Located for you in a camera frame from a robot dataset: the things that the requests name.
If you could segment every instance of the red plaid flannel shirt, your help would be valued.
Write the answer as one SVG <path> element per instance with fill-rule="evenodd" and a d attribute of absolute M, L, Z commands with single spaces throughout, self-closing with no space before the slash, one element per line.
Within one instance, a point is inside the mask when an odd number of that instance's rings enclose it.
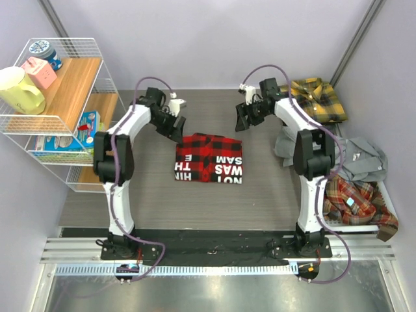
<path fill-rule="evenodd" d="M 176 146 L 175 179 L 242 183 L 241 141 L 195 133 Z"/>
<path fill-rule="evenodd" d="M 324 215 L 350 225 L 377 224 L 382 241 L 390 239 L 398 229 L 398 220 L 385 206 L 375 183 L 352 183 L 339 175 L 326 185 Z"/>

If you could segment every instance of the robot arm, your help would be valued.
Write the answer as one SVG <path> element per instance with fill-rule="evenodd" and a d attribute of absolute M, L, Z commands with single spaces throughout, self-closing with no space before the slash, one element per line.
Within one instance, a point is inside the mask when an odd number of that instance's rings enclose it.
<path fill-rule="evenodd" d="M 136 99 L 114 127 L 107 132 L 97 132 L 94 137 L 94 173 L 103 183 L 109 205 L 110 228 L 105 249 L 112 250 L 108 254 L 129 255 L 137 250 L 136 242 L 122 233 L 111 213 L 111 187 L 116 175 L 114 157 L 110 153 L 111 136 L 116 129 L 119 129 L 116 135 L 116 146 L 120 163 L 120 178 L 118 185 L 114 188 L 113 207 L 122 227 L 126 232 L 135 236 L 135 224 L 131 217 L 129 202 L 129 184 L 135 169 L 132 142 L 140 130 L 150 123 L 156 126 L 156 132 L 161 135 L 175 142 L 182 142 L 185 118 L 178 117 L 178 115 L 185 101 L 176 99 L 176 95 L 171 94 L 169 104 L 163 106 L 163 99 L 165 95 L 162 91 L 157 88 L 148 88 L 146 95 Z"/>
<path fill-rule="evenodd" d="M 274 114 L 297 132 L 294 151 L 294 169 L 300 177 L 302 186 L 300 215 L 296 223 L 296 240 L 300 251 L 315 251 L 322 246 L 324 230 L 315 216 L 315 205 L 321 207 L 319 217 L 322 219 L 324 187 L 326 180 L 317 187 L 318 181 L 324 179 L 335 165 L 335 145 L 333 140 L 324 132 L 317 129 L 314 122 L 293 99 L 285 98 L 277 86 L 275 79 L 260 82 L 261 97 L 255 99 L 255 88 L 245 84 L 240 85 L 239 92 L 245 95 L 245 103 L 236 106 L 236 131 L 248 129 L 251 125 L 261 124 L 265 116 Z"/>

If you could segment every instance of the white wall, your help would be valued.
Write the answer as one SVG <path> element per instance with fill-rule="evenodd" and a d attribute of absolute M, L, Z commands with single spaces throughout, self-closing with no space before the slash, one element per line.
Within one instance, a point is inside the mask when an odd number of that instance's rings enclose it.
<path fill-rule="evenodd" d="M 31 37 L 56 36 L 37 1 L 0 6 L 0 68 L 13 65 Z M 0 310 L 26 311 L 46 238 L 56 235 L 67 187 L 0 134 Z"/>
<path fill-rule="evenodd" d="M 389 157 L 385 185 L 398 213 L 394 249 L 408 290 L 416 288 L 416 2 L 390 0 L 372 24 L 336 91 L 349 137 L 373 140 Z"/>
<path fill-rule="evenodd" d="M 117 87 L 132 89 L 145 75 L 173 88 L 237 88 L 270 62 L 290 77 L 330 79 L 371 0 L 51 3 L 70 36 L 97 40 Z M 252 82 L 268 76 L 281 77 L 263 70 Z"/>

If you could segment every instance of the metal floor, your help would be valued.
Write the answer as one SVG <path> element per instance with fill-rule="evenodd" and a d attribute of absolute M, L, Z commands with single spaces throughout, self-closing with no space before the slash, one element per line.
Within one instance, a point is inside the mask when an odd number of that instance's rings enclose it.
<path fill-rule="evenodd" d="M 345 265 L 344 261 L 322 263 L 319 279 L 338 276 Z M 46 311 L 394 311 L 378 261 L 354 261 L 348 275 L 330 285 L 308 285 L 295 276 L 165 277 L 131 285 L 116 283 L 87 299 L 72 297 L 93 294 L 114 280 L 55 277 Z"/>
<path fill-rule="evenodd" d="M 125 104 L 132 91 L 120 92 Z M 179 90 L 187 101 L 184 135 L 195 132 L 242 140 L 242 185 L 174 180 L 176 144 L 147 125 L 137 136 L 135 173 L 130 184 L 131 213 L 137 228 L 148 229 L 294 229 L 299 215 L 300 182 L 273 152 L 279 119 L 269 116 L 247 131 L 235 132 L 237 90 Z M 119 120 L 118 111 L 114 119 Z M 106 228 L 104 194 L 69 191 L 60 226 Z"/>

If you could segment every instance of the blue container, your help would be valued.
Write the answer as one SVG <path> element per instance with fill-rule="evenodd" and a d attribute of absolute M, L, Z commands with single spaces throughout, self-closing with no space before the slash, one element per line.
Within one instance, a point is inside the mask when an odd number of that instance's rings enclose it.
<path fill-rule="evenodd" d="M 49 41 L 39 40 L 34 42 L 29 47 L 29 52 L 33 57 L 47 60 L 55 71 L 62 67 L 62 61 Z"/>

